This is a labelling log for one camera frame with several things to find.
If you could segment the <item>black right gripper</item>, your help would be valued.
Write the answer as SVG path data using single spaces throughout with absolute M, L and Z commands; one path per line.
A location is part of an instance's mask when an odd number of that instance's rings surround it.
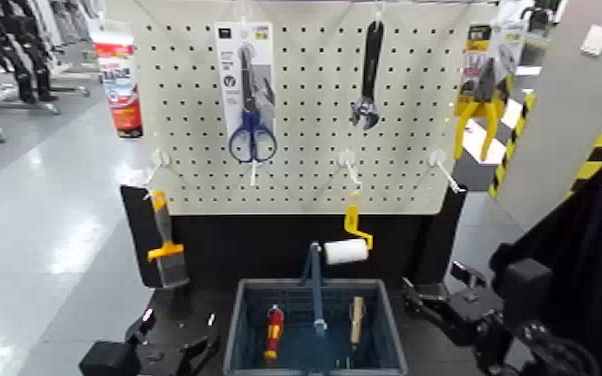
M 459 261 L 453 261 L 451 277 L 464 290 L 449 295 L 438 303 L 444 324 L 442 331 L 457 346 L 470 346 L 478 336 L 478 326 L 491 312 L 503 309 L 503 300 L 489 288 L 483 287 L 483 274 Z M 434 314 L 431 304 L 439 297 L 439 284 L 413 284 L 402 278 L 402 297 L 405 306 L 418 315 Z

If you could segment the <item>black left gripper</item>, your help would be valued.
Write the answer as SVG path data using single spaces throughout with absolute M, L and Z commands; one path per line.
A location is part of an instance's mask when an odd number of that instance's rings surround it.
M 207 319 L 207 333 L 182 344 L 160 344 L 146 341 L 156 323 L 155 311 L 147 308 L 125 333 L 127 343 L 138 345 L 136 356 L 140 363 L 138 376 L 185 376 L 202 369 L 221 348 L 221 331 L 217 314 Z

